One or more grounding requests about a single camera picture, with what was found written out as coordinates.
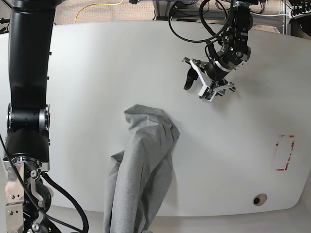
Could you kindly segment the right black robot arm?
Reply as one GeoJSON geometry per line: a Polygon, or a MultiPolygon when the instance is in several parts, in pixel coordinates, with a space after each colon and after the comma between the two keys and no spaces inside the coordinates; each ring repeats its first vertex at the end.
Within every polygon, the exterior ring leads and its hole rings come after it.
{"type": "Polygon", "coordinates": [[[11,101],[7,136],[1,139],[7,170],[6,229],[9,233],[57,233],[60,220],[48,215],[53,189],[63,194],[89,230],[78,202],[48,175],[50,107],[46,104],[50,44],[58,0],[12,2],[8,73],[11,101]]]}

